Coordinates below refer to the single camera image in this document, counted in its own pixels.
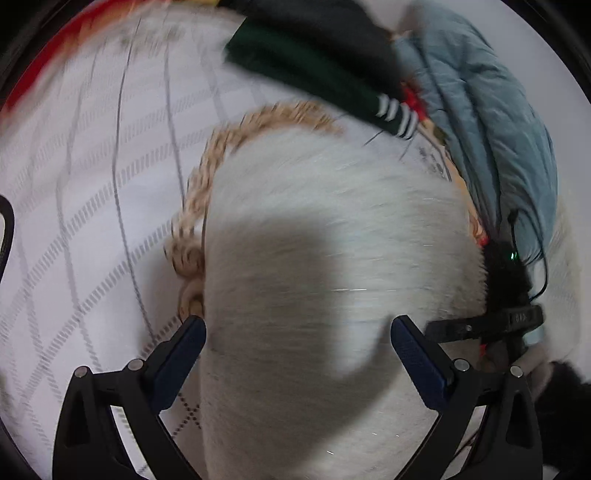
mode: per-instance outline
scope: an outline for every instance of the braided rope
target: braided rope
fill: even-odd
[[[181,320],[190,314],[203,317],[204,237],[203,234],[195,235],[195,226],[206,217],[213,177],[222,165],[228,148],[235,152],[244,143],[264,132],[295,125],[332,134],[340,133],[334,120],[315,102],[266,106],[246,114],[239,124],[213,131],[199,167],[191,172],[183,209],[174,219],[171,235],[164,244],[166,258],[172,263],[175,272],[186,279],[178,303]]]

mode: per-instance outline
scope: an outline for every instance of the white fluffy object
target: white fluffy object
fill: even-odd
[[[209,479],[394,478],[436,413],[391,319],[422,328],[485,303],[455,187],[336,137],[273,132],[216,173],[205,249]],[[474,361],[478,345],[450,350]]]
[[[540,297],[544,308],[545,342],[551,361],[575,360],[576,348],[581,348],[580,267],[568,212],[562,197],[558,197],[556,222],[548,259],[548,289]],[[532,294],[544,284],[544,267],[539,261],[533,271]]]

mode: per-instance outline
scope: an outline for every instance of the white bedsheet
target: white bedsheet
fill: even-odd
[[[74,369],[121,369],[179,326],[180,281],[162,243],[212,128],[309,98],[223,63],[239,22],[180,5],[137,12],[50,67],[0,137],[0,192],[17,218],[0,288],[0,415],[42,478]],[[403,141],[329,111],[350,142],[449,179],[420,135]],[[205,475],[195,374],[161,417]]]

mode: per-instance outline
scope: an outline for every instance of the green fabric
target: green fabric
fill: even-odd
[[[389,122],[385,115],[377,117],[381,93],[299,38],[247,19],[226,51],[232,63],[318,96],[393,135],[398,133],[401,108]]]

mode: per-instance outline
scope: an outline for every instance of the red object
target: red object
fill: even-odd
[[[95,3],[64,25],[58,33],[56,33],[49,42],[41,49],[33,61],[29,64],[25,72],[18,79],[16,85],[8,95],[8,98],[2,107],[2,113],[7,113],[14,108],[17,102],[22,98],[25,93],[31,88],[31,86],[39,77],[39,74],[46,67],[46,65],[60,52],[60,50],[66,46],[66,44],[79,38],[80,32],[84,27],[89,24],[92,25],[94,20],[99,19],[110,9],[114,7],[123,7],[125,4],[129,4],[129,10],[138,4],[143,3],[145,0],[105,0],[103,2]]]
[[[418,119],[421,122],[423,120],[427,119],[428,118],[427,111],[425,110],[425,107],[423,106],[421,99],[418,97],[418,95],[415,93],[415,91],[412,90],[412,88],[410,88],[408,85],[403,85],[402,91],[404,92],[404,95],[406,96],[405,103],[410,108],[412,108],[415,112],[418,113]]]
[[[488,242],[489,242],[489,240],[490,240],[490,239],[488,238],[488,236],[487,236],[487,235],[483,235],[483,236],[482,236],[482,237],[481,237],[481,238],[478,240],[478,246],[479,246],[480,248],[484,248],[484,247],[486,247],[486,246],[488,245]]]

